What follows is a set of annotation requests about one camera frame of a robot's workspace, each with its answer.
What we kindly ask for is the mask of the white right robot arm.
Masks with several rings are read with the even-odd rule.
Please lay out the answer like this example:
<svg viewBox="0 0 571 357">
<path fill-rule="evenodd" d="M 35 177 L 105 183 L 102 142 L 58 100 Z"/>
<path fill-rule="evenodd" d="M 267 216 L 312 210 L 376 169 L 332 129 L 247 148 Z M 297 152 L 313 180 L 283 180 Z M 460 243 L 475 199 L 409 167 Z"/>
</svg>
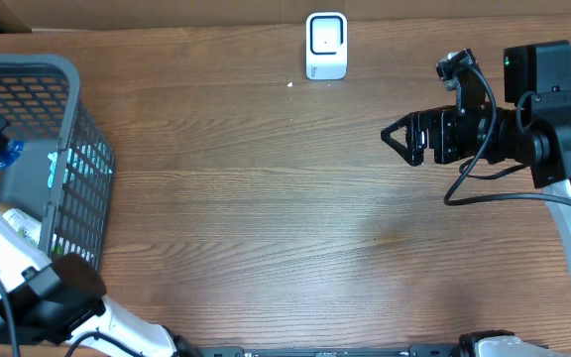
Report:
<svg viewBox="0 0 571 357">
<path fill-rule="evenodd" d="M 505 101 L 495 94 L 469 49 L 446 55 L 436 65 L 439 79 L 456 102 L 408 113 L 383 129 L 381 139 L 410 166 L 424 151 L 440 165 L 458 163 L 459 177 L 443 197 L 447 206 L 506 200 L 545 202 L 559 232 L 571 279 L 571 44 L 569 41 L 506 48 Z M 455 198 L 481 160 L 513 160 L 493 175 L 500 179 L 529 170 L 535 190 Z"/>
</svg>

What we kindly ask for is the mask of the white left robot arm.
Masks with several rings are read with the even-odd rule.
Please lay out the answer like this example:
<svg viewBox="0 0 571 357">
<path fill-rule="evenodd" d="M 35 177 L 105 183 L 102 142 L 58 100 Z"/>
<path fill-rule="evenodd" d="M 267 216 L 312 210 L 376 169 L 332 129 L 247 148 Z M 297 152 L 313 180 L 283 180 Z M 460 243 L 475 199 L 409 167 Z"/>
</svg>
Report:
<svg viewBox="0 0 571 357">
<path fill-rule="evenodd" d="M 0 107 L 0 344 L 194 354 L 183 337 L 112 300 L 99 275 L 114 165 L 81 105 Z"/>
</svg>

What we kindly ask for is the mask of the teal wet wipes pack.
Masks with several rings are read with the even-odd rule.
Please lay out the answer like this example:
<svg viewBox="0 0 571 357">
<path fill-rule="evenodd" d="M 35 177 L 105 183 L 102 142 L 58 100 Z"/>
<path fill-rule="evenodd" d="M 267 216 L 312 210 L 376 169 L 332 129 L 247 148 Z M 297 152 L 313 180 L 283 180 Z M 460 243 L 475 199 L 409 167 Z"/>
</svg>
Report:
<svg viewBox="0 0 571 357">
<path fill-rule="evenodd" d="M 67 151 L 67 166 L 63 176 L 63 182 L 74 181 L 75 175 L 69 171 L 73 170 L 84 177 L 91 177 L 93 174 L 112 175 L 113 170 L 104 160 L 109 154 L 108 148 L 104 144 L 77 146 Z"/>
</svg>

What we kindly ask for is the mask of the blue snack wrapper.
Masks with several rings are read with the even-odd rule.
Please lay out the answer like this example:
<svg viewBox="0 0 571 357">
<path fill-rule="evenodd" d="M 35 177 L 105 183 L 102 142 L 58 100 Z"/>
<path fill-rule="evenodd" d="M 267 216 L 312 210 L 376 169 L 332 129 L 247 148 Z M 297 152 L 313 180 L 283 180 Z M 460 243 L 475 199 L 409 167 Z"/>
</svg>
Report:
<svg viewBox="0 0 571 357">
<path fill-rule="evenodd" d="M 22 156 L 24 150 L 24 142 L 18 140 L 10 140 L 6 146 L 0 151 L 0 171 L 12 166 Z"/>
</svg>

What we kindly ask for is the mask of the white tube gold cap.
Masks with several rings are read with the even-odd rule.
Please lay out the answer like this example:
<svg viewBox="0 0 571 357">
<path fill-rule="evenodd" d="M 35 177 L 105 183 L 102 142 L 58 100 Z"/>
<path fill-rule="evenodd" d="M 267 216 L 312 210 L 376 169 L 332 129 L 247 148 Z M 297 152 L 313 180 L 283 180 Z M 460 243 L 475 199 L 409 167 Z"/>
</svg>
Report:
<svg viewBox="0 0 571 357">
<path fill-rule="evenodd" d="M 0 203 L 0 213 L 21 238 L 33 246 L 39 247 L 42 229 L 40 221 L 7 203 Z"/>
</svg>

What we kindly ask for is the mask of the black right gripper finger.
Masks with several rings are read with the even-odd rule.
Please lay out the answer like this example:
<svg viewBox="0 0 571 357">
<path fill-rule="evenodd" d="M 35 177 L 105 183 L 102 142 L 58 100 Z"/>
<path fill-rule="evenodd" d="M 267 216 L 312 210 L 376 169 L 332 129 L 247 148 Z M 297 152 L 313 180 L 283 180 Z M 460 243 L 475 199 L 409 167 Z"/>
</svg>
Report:
<svg viewBox="0 0 571 357">
<path fill-rule="evenodd" d="M 424 149 L 419 141 L 415 141 L 411 134 L 405 139 L 405 143 L 394 139 L 390 133 L 383 132 L 381 139 L 394 149 L 410 166 L 418 167 L 423 164 Z"/>
<path fill-rule="evenodd" d="M 382 137 L 390 137 L 392 132 L 395 132 L 399 129 L 406 129 L 410 126 L 410 122 L 412 120 L 413 114 L 409 113 L 402 116 L 399 120 L 395 123 L 391 124 L 390 126 L 386 127 L 381 131 Z"/>
</svg>

